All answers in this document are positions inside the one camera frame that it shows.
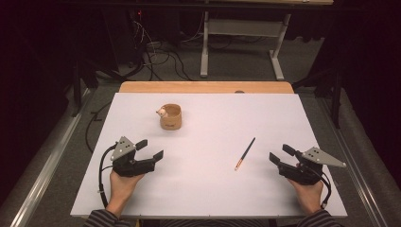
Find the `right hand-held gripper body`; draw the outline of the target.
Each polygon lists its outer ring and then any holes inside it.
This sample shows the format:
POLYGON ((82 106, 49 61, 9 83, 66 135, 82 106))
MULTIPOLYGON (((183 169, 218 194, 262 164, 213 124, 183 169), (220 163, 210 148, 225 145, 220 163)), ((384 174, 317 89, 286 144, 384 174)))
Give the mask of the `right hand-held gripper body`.
POLYGON ((323 165, 346 167, 346 164, 319 148, 310 148, 305 152, 296 150, 294 155, 298 166, 291 166, 280 161, 277 165, 279 174, 303 185, 317 183, 323 175, 323 165))

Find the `black pen with orange end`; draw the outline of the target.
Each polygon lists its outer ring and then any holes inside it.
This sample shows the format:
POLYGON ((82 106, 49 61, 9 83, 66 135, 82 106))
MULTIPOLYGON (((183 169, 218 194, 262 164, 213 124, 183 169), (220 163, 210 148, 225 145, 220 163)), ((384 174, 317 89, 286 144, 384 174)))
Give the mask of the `black pen with orange end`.
POLYGON ((245 151, 243 152, 243 154, 241 155, 241 157, 239 158, 238 162, 235 165, 235 171, 238 171, 238 169, 240 168, 242 162, 244 161, 244 159, 246 158, 248 152, 250 151, 250 149, 253 146, 253 143, 255 141, 255 137, 252 139, 251 143, 247 146, 247 148, 245 149, 245 151))

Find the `wooden pen holder with figurine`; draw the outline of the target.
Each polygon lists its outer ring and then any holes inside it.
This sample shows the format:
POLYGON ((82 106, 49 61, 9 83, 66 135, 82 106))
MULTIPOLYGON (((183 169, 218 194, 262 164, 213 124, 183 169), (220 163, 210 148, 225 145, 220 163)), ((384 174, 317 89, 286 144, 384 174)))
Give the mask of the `wooden pen holder with figurine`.
POLYGON ((165 104, 156 113, 162 129, 175 131, 182 126, 182 109, 178 104, 165 104))

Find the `white-legged desk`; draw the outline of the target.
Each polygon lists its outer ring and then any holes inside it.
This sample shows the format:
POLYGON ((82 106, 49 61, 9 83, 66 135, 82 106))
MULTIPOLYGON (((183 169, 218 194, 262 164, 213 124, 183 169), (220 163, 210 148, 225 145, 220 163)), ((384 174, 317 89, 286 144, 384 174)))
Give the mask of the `white-legged desk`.
MULTIPOLYGON (((334 0, 204 0, 205 4, 222 1, 225 3, 261 4, 263 7, 276 5, 278 7, 322 7, 332 6, 334 0)), ((290 13, 285 13, 279 19, 210 19, 209 12, 203 13, 203 43, 200 60, 200 76, 208 76, 209 36, 251 36, 274 38, 276 45, 269 51, 270 62, 277 80, 284 80, 284 75, 278 60, 278 55, 287 33, 290 13)))

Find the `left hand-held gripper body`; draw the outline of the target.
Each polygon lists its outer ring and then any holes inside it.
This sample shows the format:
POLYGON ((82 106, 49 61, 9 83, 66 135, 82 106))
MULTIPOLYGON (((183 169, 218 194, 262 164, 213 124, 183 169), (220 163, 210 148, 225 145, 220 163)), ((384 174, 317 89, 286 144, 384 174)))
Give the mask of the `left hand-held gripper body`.
POLYGON ((135 159, 135 144, 126 136, 122 136, 116 143, 111 161, 113 171, 121 177, 133 177, 149 173, 155 169, 153 158, 137 161, 135 159))

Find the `metal floor rail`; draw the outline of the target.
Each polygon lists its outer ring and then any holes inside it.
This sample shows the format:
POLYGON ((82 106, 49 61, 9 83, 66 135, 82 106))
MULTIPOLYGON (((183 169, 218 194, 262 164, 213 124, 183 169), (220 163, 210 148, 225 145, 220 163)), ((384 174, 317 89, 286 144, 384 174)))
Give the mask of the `metal floor rail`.
POLYGON ((389 227, 388 222, 385 220, 383 213, 376 202, 372 189, 363 177, 361 169, 357 166, 356 159, 352 155, 351 149, 347 145, 343 133, 340 131, 340 128, 335 126, 334 121, 331 118, 329 104, 325 99, 321 98, 318 99, 318 103, 330 125, 332 132, 336 137, 338 144, 340 145, 340 152, 347 164, 348 173, 353 181, 358 197, 360 198, 371 223, 374 225, 374 227, 389 227))
POLYGON ((77 113, 73 93, 67 93, 69 104, 66 111, 0 206, 0 227, 27 227, 61 162, 82 117, 81 112, 94 93, 95 89, 83 90, 82 104, 77 113))

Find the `wooden table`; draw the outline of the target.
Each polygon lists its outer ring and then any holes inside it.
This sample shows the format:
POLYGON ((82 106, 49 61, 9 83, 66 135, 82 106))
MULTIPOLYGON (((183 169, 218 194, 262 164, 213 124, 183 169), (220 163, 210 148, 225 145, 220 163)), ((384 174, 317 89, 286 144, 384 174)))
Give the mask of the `wooden table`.
POLYGON ((293 94, 285 81, 126 81, 120 93, 293 94))

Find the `person's right hand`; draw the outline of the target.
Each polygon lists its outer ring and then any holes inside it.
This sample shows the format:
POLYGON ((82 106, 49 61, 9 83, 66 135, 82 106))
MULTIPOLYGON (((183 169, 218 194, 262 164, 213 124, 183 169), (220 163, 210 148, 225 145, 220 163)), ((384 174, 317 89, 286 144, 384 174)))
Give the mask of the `person's right hand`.
POLYGON ((297 195, 298 202, 300 203, 301 208, 307 216, 312 215, 322 209, 322 182, 317 182, 313 185, 302 185, 294 182, 293 180, 288 180, 288 182, 293 186, 297 195))

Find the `dark metal stand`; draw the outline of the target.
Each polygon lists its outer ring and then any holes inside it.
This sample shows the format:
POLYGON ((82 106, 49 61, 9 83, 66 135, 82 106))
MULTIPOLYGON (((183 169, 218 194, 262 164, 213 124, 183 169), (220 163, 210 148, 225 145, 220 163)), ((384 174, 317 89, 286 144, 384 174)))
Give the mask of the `dark metal stand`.
POLYGON ((293 90, 301 87, 314 86, 314 95, 316 97, 330 97, 331 109, 330 117, 335 127, 340 127, 340 92, 341 92, 342 77, 338 70, 325 69, 321 72, 309 75, 304 79, 300 79, 291 84, 293 90))
POLYGON ((73 64, 73 117, 76 117, 79 114, 82 107, 83 92, 81 83, 84 83, 84 85, 89 89, 95 89, 98 87, 98 81, 92 66, 86 62, 76 61, 73 64))

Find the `black equipment with red light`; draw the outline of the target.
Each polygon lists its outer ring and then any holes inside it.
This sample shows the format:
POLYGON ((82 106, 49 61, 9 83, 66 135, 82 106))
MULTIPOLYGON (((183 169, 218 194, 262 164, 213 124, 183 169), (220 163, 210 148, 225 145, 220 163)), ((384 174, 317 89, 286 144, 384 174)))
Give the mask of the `black equipment with red light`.
POLYGON ((118 65, 137 65, 150 40, 162 39, 179 44, 180 16, 177 10, 104 9, 102 13, 118 65))

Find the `person's left hand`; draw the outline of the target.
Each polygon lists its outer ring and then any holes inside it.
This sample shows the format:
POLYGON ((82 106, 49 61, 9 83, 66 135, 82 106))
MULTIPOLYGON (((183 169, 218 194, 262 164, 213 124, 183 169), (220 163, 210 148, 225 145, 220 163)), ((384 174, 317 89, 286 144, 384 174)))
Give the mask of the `person's left hand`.
POLYGON ((144 174, 133 177, 121 177, 112 171, 110 174, 111 197, 106 210, 114 214, 117 218, 120 218, 136 185, 143 177, 144 174))

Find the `white board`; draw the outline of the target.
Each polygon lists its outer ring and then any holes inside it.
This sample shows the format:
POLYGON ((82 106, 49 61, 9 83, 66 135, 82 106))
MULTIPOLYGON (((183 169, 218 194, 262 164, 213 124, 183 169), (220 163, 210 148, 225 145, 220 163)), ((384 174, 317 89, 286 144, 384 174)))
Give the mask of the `white board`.
POLYGON ((136 186, 123 214, 133 218, 295 218, 302 215, 293 187, 279 174, 270 153, 282 162, 318 142, 295 94, 117 93, 98 138, 71 214, 85 217, 102 205, 111 160, 106 149, 122 136, 148 146, 135 157, 164 157, 136 186), (182 109, 182 126, 167 131, 156 113, 165 104, 182 109), (235 165, 256 138, 238 171, 235 165))

